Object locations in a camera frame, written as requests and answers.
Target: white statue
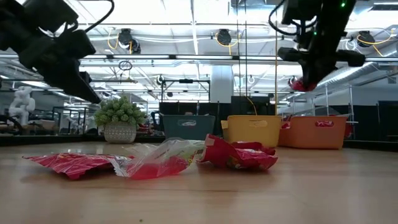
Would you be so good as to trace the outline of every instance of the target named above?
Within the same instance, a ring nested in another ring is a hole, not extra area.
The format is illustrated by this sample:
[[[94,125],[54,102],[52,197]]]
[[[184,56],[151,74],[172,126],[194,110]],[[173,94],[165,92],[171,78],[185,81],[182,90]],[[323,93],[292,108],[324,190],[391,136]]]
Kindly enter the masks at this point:
[[[14,93],[15,98],[9,107],[9,114],[11,117],[19,115],[19,123],[27,125],[29,119],[29,112],[35,110],[35,100],[30,97],[32,87],[20,86]]]
[[[97,125],[94,120],[94,116],[88,117],[86,120],[86,123],[87,123],[87,130],[90,130],[91,128],[97,128]]]

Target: red snack bag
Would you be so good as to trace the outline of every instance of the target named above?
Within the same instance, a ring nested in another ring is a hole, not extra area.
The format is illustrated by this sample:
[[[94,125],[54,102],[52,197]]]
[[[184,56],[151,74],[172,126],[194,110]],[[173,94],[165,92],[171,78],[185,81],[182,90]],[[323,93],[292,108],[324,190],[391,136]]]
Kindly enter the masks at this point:
[[[281,127],[281,129],[289,129],[290,128],[290,123],[284,123]]]
[[[296,91],[312,91],[317,87],[317,83],[313,83],[308,88],[305,88],[303,84],[303,78],[299,78],[298,80],[288,82],[288,84],[292,90]]]
[[[257,143],[245,143],[245,146],[254,149],[239,149],[226,141],[208,135],[206,138],[206,150],[200,162],[209,161],[218,167],[229,167],[232,169],[261,169],[267,170],[272,167],[278,158],[268,155],[256,148]]]
[[[273,147],[264,147],[259,142],[234,142],[231,144],[235,149],[253,149],[255,151],[265,152],[268,155],[275,155]]]
[[[64,173],[72,180],[79,179],[86,171],[93,168],[113,169],[108,159],[131,160],[131,158],[124,156],[77,153],[59,153],[23,158],[37,162],[44,167],[52,168],[58,174]]]

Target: plastic storage basket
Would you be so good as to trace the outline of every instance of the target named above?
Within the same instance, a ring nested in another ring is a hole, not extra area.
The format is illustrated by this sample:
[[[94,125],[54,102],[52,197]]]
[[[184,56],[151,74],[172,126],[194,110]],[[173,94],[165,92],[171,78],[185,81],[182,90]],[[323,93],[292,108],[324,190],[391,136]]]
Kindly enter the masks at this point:
[[[341,149],[347,117],[293,117],[288,128],[280,130],[279,146],[300,149]]]
[[[223,138],[228,141],[228,121],[221,121],[221,128],[223,129]]]
[[[166,138],[186,140],[205,140],[207,134],[213,133],[214,116],[163,115]]]
[[[280,131],[280,116],[236,115],[228,117],[228,142],[261,142],[263,146],[276,147]]]

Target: transparent plastic wrapper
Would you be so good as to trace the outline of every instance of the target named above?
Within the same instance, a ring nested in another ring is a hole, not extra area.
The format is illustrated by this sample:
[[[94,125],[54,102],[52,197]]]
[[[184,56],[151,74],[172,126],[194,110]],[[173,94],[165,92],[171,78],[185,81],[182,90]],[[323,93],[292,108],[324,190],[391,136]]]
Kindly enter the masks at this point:
[[[58,174],[66,174],[72,180],[77,180],[85,174],[86,171],[91,169],[113,169],[109,160],[131,161],[133,157],[104,154],[58,153],[23,158],[36,162],[44,167],[51,168]]]
[[[211,162],[222,168],[267,170],[278,160],[273,154],[273,149],[263,147],[258,142],[229,144],[216,136],[208,135],[206,149],[199,162]]]
[[[128,149],[130,152],[151,151],[144,157],[136,157],[131,161],[116,159],[109,161],[118,176],[136,180],[153,179],[178,174],[185,170],[192,163],[195,154],[204,148],[204,141],[169,139],[159,146],[141,144]]]

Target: table surface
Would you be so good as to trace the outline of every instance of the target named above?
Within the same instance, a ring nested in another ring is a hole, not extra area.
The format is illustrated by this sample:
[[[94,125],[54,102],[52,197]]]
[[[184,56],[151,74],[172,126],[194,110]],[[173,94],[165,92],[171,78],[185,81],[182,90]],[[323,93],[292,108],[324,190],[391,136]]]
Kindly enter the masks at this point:
[[[103,142],[0,147],[1,223],[397,223],[398,154],[278,149],[265,173],[194,164],[130,180],[112,172],[70,181],[22,156],[128,154]]]

